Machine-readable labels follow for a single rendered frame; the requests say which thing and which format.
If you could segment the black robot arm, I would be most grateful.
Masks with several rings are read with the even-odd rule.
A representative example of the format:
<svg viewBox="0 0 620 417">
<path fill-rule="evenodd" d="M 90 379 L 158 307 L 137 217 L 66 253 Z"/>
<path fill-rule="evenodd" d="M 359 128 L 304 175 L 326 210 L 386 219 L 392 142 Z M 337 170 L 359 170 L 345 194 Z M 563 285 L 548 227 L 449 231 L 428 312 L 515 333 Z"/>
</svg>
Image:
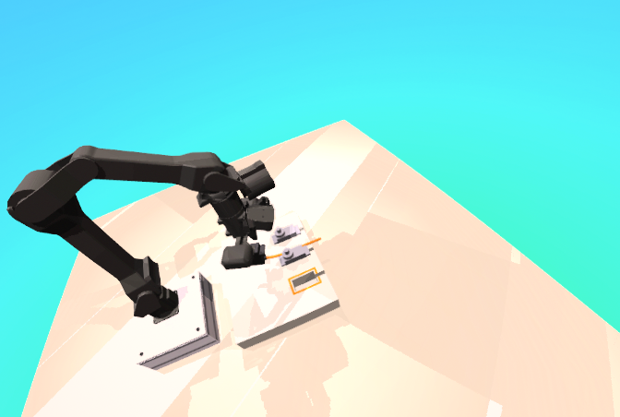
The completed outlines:
<svg viewBox="0 0 620 417">
<path fill-rule="evenodd" d="M 159 264 L 134 258 L 82 211 L 76 193 L 92 180 L 122 180 L 180 185 L 198 192 L 220 218 L 239 213 L 243 197 L 253 200 L 275 187 L 262 160 L 236 171 L 208 151 L 182 156 L 81 146 L 46 169 L 26 174 L 7 201 L 13 219 L 36 232 L 56 234 L 117 278 L 134 302 L 134 316 L 153 316 L 153 324 L 179 313 L 179 295 L 161 285 Z M 268 197 L 254 206 L 245 201 L 244 233 L 272 231 L 274 208 Z M 177 312 L 176 312 L 177 311 Z"/>
</svg>

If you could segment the grey micro servo with orange cable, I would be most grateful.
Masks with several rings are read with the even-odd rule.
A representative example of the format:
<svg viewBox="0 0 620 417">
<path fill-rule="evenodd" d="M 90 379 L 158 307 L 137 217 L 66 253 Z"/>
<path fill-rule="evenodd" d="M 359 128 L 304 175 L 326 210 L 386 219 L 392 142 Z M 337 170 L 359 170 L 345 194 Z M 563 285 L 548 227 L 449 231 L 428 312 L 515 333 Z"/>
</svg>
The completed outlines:
<svg viewBox="0 0 620 417">
<path fill-rule="evenodd" d="M 308 242 L 306 244 L 302 244 L 302 246 L 309 245 L 309 244 L 314 243 L 314 242 L 316 242 L 318 240 L 321 240 L 321 238 L 319 238 L 317 240 L 310 241 L 310 242 Z M 255 251 L 254 251 L 254 259 L 255 259 L 255 261 L 253 262 L 253 266 L 265 265 L 265 260 L 267 258 L 276 258 L 276 257 L 281 256 L 281 254 L 276 255 L 276 256 L 266 256 L 266 254 L 265 254 L 266 245 L 265 244 L 260 244 L 260 243 L 249 244 L 249 246 L 252 246 L 252 245 L 255 246 Z"/>
</svg>

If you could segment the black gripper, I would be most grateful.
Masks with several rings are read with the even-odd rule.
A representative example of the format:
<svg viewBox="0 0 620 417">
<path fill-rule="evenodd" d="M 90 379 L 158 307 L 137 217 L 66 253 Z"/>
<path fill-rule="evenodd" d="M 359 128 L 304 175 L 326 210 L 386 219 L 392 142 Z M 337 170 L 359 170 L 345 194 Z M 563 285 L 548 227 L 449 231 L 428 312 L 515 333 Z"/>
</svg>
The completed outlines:
<svg viewBox="0 0 620 417">
<path fill-rule="evenodd" d="M 232 236 L 233 239 L 236 239 L 235 245 L 226 246 L 221 256 L 221 264 L 228 270 L 249 268 L 253 266 L 253 262 L 255 261 L 255 246 L 249 246 L 247 237 L 249 236 L 255 241 L 257 240 L 257 232 L 251 228 L 251 233 L 244 233 L 243 220 L 244 212 L 246 212 L 245 201 L 248 201 L 250 206 L 254 206 L 258 199 L 249 200 L 248 197 L 246 197 L 241 198 L 241 200 L 243 202 L 243 207 L 239 213 L 227 219 L 219 217 L 217 221 L 219 225 L 223 224 L 226 228 L 224 234 L 226 237 Z"/>
</svg>

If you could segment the white flat rectangular deck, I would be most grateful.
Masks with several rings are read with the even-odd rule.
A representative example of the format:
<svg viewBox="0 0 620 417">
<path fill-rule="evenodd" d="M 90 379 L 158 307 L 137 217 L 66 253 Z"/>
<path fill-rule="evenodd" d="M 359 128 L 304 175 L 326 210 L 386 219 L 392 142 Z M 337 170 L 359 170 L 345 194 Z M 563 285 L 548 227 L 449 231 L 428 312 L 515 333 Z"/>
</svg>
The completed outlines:
<svg viewBox="0 0 620 417">
<path fill-rule="evenodd" d="M 243 350 L 340 307 L 296 211 L 256 230 L 266 245 L 265 265 L 225 269 L 235 342 Z"/>
</svg>

